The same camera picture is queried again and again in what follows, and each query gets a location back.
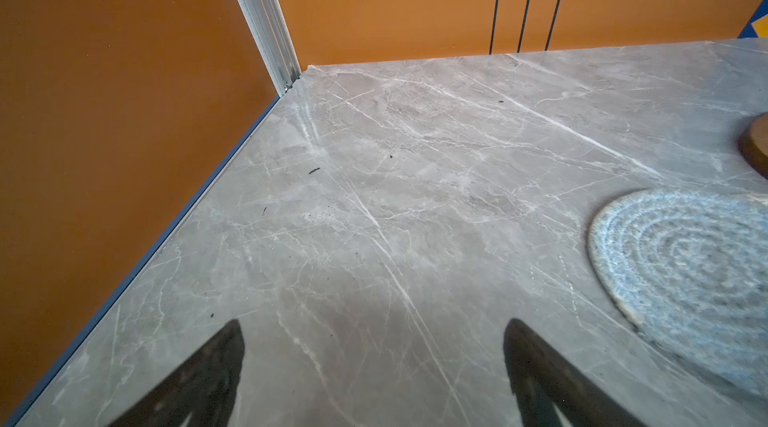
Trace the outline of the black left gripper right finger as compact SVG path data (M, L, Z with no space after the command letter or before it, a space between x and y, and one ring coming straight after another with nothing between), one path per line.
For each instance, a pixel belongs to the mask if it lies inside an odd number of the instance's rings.
M641 426L643 423L582 374L522 320L503 338L505 367L525 426Z

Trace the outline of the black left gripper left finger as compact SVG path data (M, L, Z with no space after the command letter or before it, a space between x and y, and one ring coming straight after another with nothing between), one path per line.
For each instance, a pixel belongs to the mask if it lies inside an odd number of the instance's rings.
M244 355L241 326L232 319L111 424L226 426L236 403Z

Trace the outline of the blue woven round coaster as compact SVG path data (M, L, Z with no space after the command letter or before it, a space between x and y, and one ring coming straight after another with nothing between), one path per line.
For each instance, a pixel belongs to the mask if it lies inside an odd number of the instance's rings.
M600 209L592 268L647 340L767 394L767 199L646 189Z

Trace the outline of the light brown wooden round coaster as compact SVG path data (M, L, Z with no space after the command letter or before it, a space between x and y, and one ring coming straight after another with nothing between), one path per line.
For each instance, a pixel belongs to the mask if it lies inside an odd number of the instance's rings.
M768 113L753 119L739 136L738 148L744 160L763 178L768 178Z

